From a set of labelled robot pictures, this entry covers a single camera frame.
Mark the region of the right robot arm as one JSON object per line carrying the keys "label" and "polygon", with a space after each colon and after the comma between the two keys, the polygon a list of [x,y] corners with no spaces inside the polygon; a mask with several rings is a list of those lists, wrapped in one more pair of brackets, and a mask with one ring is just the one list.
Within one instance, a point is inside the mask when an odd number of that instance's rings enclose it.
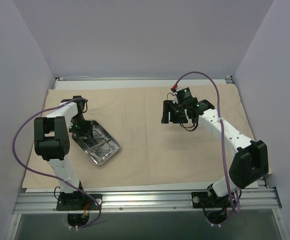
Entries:
{"label": "right robot arm", "polygon": [[254,141],[243,135],[208,100],[193,97],[188,87],[175,90],[173,96],[173,100],[163,101],[161,123],[183,126],[192,122],[192,130],[203,127],[234,157],[227,176],[212,184],[207,193],[210,205],[219,206],[228,193],[244,189],[269,173],[268,148],[262,140]]}

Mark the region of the steel surgical scissors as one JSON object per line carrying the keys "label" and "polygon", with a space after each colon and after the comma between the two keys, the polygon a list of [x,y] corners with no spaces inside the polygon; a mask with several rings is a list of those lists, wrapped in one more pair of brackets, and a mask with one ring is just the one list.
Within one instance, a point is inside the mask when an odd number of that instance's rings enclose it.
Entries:
{"label": "steel surgical scissors", "polygon": [[89,150],[95,151],[101,148],[105,143],[109,141],[106,137],[91,138],[86,142],[86,146]]}

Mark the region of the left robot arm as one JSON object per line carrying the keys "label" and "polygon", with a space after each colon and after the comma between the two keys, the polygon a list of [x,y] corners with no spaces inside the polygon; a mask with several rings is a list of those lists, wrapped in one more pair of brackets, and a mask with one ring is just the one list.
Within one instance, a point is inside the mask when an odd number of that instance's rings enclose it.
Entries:
{"label": "left robot arm", "polygon": [[69,160],[72,133],[84,139],[92,137],[91,121],[85,120],[87,100],[80,95],[61,101],[54,112],[34,120],[34,149],[53,170],[59,182],[60,198],[75,210],[85,206],[83,187]]}

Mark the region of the steel instrument tray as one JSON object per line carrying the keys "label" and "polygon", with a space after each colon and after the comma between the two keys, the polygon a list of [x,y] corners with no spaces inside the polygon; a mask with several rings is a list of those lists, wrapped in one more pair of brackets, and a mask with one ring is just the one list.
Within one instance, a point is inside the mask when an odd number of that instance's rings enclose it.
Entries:
{"label": "steel instrument tray", "polygon": [[120,143],[97,121],[90,121],[87,134],[72,133],[73,141],[91,159],[101,166],[120,151]]}

